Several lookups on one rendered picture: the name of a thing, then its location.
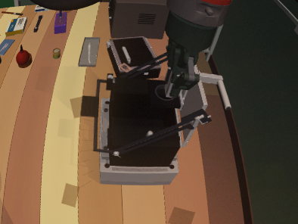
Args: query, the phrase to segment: striped wooden surface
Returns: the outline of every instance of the striped wooden surface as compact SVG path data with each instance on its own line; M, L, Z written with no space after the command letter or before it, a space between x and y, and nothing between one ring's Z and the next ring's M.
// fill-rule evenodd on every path
M204 87L213 121L199 125L179 151L179 174L171 185L100 184L99 156L92 151L94 118L81 117L80 108L83 95L96 95L96 79L113 73L107 3L68 11L67 31L56 35L57 12L34 8L1 9L23 13L28 22L24 34L6 38L15 41L0 64L0 223L252 223L244 219L250 205L243 205L230 126L210 84ZM17 17L0 14L0 42ZM78 67L85 37L101 38L96 67ZM149 42L160 55L168 38ZM33 56L24 69L15 61L20 45ZM61 50L59 59L52 57L54 48ZM212 73L203 53L197 65ZM163 64L161 79L166 69ZM101 85L100 98L108 98Z

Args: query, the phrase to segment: vent slot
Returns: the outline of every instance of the vent slot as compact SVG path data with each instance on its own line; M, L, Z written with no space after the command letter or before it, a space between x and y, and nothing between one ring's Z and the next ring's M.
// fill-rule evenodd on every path
M138 24L154 25L156 14L139 14Z

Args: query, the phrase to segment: gray tray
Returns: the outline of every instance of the gray tray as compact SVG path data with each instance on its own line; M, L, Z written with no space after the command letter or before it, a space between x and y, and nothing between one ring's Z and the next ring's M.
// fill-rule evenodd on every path
M95 67L98 59L99 37L85 37L82 45L81 56L79 57L79 67ZM88 44L91 43L90 63L88 60Z

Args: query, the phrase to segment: dark background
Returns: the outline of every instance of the dark background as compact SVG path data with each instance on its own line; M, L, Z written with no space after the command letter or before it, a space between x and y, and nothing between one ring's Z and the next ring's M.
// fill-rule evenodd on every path
M298 2L281 2L298 18ZM0 8L11 6L13 0L1 0ZM294 29L293 21L273 0L233 0L213 53L241 141L255 224L298 220L298 35Z

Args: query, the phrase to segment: purple box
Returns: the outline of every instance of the purple box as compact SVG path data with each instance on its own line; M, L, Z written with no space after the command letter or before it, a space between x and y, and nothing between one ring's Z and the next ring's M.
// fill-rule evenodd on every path
M59 13L56 14L54 34L65 33L67 31L67 12L62 13L61 22Z

